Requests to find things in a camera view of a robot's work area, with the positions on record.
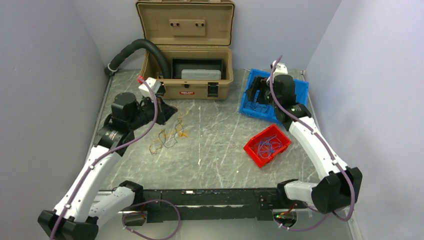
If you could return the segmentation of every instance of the white wall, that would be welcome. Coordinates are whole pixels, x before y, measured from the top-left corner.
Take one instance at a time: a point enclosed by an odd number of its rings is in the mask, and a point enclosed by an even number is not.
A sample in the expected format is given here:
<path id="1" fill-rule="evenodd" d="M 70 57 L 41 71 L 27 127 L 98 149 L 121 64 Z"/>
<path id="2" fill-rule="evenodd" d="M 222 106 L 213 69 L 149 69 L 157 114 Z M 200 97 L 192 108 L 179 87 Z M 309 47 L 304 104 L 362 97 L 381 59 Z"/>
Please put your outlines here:
<path id="1" fill-rule="evenodd" d="M 307 69 L 324 136 L 363 173 L 367 240 L 424 239 L 424 2 L 343 0 Z"/>
<path id="2" fill-rule="evenodd" d="M 71 186 L 107 78 L 69 0 L 0 3 L 0 239 L 47 239 L 37 223 Z"/>
<path id="3" fill-rule="evenodd" d="M 136 0 L 72 0 L 103 63 L 143 38 Z M 268 68 L 280 53 L 292 69 L 305 69 L 341 0 L 234 0 L 231 48 L 235 68 Z M 140 69 L 144 51 L 122 65 Z"/>

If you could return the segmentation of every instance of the white clip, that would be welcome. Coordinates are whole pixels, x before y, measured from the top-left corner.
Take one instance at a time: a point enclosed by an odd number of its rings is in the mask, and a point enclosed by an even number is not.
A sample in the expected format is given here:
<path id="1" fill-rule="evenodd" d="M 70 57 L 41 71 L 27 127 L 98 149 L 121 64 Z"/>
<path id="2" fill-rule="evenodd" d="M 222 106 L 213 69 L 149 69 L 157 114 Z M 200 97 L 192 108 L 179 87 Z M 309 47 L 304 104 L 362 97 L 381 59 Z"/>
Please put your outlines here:
<path id="1" fill-rule="evenodd" d="M 313 131 L 310 132 L 311 135 L 315 135 L 318 132 L 316 127 L 313 128 Z"/>
<path id="2" fill-rule="evenodd" d="M 110 64 L 111 64 L 110 62 L 107 64 L 107 69 L 109 69 L 109 71 L 111 71 L 112 73 L 116 73 L 118 69 L 112 70 Z"/>

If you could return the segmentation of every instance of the black corrugated hose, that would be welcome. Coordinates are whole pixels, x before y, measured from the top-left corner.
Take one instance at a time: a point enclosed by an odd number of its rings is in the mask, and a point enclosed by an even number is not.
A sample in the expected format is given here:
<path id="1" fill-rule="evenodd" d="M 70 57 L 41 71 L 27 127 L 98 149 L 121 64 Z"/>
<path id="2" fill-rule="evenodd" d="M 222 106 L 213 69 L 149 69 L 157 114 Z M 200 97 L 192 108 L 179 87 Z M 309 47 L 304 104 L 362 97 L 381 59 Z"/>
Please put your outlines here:
<path id="1" fill-rule="evenodd" d="M 153 54 L 157 63 L 159 64 L 160 70 L 162 71 L 163 78 L 171 78 L 171 69 L 161 50 L 153 42 L 143 38 L 134 40 L 131 44 L 128 44 L 126 47 L 124 47 L 122 51 L 120 51 L 120 53 L 116 55 L 104 68 L 104 73 L 108 76 L 114 75 L 122 62 L 139 49 L 146 49 L 151 54 Z"/>

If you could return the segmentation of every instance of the tan storage case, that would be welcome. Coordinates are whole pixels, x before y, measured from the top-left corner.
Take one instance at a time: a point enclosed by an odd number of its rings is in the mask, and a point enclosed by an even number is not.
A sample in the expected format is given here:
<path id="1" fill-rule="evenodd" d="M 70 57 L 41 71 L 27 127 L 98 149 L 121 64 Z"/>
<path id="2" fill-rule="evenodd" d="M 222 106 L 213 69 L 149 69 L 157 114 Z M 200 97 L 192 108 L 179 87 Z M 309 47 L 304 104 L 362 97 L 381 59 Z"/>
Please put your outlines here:
<path id="1" fill-rule="evenodd" d="M 144 38 L 162 51 L 168 65 L 172 58 L 223 59 L 221 80 L 160 79 L 164 99 L 225 100 L 233 76 L 231 44 L 234 8 L 231 0 L 138 0 Z M 157 78 L 160 67 L 148 51 L 141 76 Z M 217 96 L 208 96 L 214 89 Z"/>

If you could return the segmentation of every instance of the red label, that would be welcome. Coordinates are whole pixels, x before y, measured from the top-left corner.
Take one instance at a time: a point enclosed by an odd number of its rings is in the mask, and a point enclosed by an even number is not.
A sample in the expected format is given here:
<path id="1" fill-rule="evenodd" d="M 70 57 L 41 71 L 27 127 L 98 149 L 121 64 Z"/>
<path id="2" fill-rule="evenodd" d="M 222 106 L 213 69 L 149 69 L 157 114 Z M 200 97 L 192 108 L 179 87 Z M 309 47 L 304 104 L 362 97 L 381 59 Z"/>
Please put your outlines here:
<path id="1" fill-rule="evenodd" d="M 194 95 L 194 91 L 180 91 L 179 94 L 181 95 Z"/>

